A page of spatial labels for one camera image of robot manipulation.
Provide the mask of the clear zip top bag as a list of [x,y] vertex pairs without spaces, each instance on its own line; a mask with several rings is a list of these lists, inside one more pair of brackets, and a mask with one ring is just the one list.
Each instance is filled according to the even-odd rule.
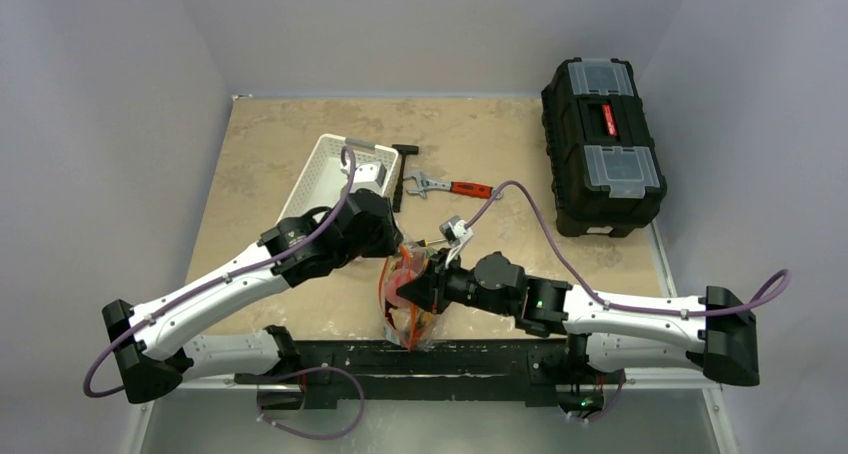
[[387,341],[410,352],[435,345],[434,329],[443,307],[436,294],[446,252],[424,240],[404,239],[386,259],[378,282],[383,334]]

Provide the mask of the pink toy peach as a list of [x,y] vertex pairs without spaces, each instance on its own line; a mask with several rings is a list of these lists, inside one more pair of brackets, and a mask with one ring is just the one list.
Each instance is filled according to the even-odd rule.
[[399,289],[409,282],[415,280],[417,277],[417,273],[410,269],[400,268],[393,271],[387,278],[385,285],[383,287],[383,295],[385,301],[388,302],[391,306],[399,309],[409,308],[411,303],[402,298],[398,292]]

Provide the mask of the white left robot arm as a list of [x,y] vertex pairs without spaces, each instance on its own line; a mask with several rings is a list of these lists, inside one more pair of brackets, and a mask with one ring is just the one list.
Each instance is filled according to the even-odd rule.
[[329,276],[360,258],[397,253],[402,234],[386,197],[355,189],[334,206],[285,217],[227,264],[147,303],[114,300],[101,310],[107,349],[131,404],[157,400],[181,383],[219,374],[267,376],[284,383],[298,356],[282,327],[250,335],[207,336],[229,315],[307,281]]

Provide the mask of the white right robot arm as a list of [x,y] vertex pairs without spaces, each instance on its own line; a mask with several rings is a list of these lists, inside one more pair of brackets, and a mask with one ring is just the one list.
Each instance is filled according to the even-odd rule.
[[399,299],[433,314],[454,303],[510,317],[517,329],[564,335],[564,373],[584,381],[629,368],[698,370],[716,383],[759,385],[757,320],[730,290],[651,298],[602,291],[526,273],[495,252],[466,269],[447,250],[389,283]]

